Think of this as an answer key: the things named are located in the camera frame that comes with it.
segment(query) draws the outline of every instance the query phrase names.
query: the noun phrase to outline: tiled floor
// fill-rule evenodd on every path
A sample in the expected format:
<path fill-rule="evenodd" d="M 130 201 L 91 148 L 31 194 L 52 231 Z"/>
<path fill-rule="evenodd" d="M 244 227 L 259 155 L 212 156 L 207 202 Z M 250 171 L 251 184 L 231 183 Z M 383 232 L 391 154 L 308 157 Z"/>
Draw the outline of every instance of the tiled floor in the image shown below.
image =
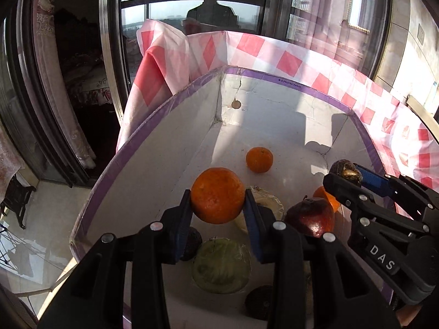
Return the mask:
<path fill-rule="evenodd" d="M 69 237 L 76 218 L 90 193 L 89 189 L 40 182 L 26 207 L 26 230 L 9 212 L 1 224 L 8 228 L 0 234 L 0 283 L 13 293 L 42 290 L 52 286 L 75 261 Z M 41 316 L 52 294 L 30 296 L 30 306 Z M 27 298 L 22 300 L 29 304 Z"/>

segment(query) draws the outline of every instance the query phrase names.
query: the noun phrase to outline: curtain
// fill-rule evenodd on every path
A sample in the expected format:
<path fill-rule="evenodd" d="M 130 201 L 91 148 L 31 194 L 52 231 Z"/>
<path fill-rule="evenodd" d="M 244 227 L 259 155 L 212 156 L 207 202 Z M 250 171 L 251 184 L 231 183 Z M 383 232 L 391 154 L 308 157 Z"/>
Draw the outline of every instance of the curtain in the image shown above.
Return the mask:
<path fill-rule="evenodd" d="M 376 0 L 293 0 L 287 40 L 362 70 Z"/>
<path fill-rule="evenodd" d="M 34 0 L 33 30 L 35 54 L 44 91 L 54 116 L 84 168 L 94 168 L 96 158 L 70 103 L 58 59 L 55 40 L 53 0 Z"/>
<path fill-rule="evenodd" d="M 3 201 L 7 186 L 24 161 L 10 141 L 3 124 L 0 122 L 0 202 Z"/>

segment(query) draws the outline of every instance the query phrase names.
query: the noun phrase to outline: orange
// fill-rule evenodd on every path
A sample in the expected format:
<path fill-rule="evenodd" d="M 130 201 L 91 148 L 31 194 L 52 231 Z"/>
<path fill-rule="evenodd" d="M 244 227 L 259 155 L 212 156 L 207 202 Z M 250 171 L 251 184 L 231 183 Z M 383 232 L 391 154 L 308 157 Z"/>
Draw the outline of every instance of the orange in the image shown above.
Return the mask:
<path fill-rule="evenodd" d="M 245 157 L 247 167 L 255 173 L 265 173 L 273 165 L 273 154 L 265 147 L 254 147 Z"/>
<path fill-rule="evenodd" d="M 192 210 L 202 221 L 225 224 L 242 210 L 245 187 L 227 168 L 209 168 L 201 173 L 190 190 Z"/>
<path fill-rule="evenodd" d="M 334 213 L 337 212 L 337 210 L 340 207 L 340 203 L 335 199 L 335 197 L 332 194 L 329 194 L 324 186 L 318 187 L 316 191 L 313 194 L 313 198 L 323 198 L 326 199 L 330 205 L 332 206 L 332 210 Z"/>

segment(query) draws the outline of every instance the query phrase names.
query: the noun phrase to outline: red apple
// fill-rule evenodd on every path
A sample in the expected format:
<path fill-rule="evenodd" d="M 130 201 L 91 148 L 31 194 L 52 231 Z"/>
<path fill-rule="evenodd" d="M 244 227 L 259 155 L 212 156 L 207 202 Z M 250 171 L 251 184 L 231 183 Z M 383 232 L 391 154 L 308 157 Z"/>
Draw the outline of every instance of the red apple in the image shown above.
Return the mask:
<path fill-rule="evenodd" d="M 306 198 L 293 205 L 284 221 L 302 234 L 321 237 L 334 231 L 334 211 L 326 199 Z"/>

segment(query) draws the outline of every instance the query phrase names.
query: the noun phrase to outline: red and white checkered fabric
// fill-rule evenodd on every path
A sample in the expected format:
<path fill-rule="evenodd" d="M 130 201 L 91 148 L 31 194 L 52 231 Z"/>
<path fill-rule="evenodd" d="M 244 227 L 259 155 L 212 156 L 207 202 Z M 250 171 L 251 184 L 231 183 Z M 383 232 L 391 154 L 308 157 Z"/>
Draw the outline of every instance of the red and white checkered fabric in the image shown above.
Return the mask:
<path fill-rule="evenodd" d="M 172 94 L 213 69 L 233 65 L 297 81 L 341 101 L 365 125 L 388 174 L 403 173 L 439 191 L 439 145 L 414 113 L 357 70 L 284 41 L 238 32 L 185 36 L 148 20 L 137 39 L 143 60 L 118 149 Z"/>

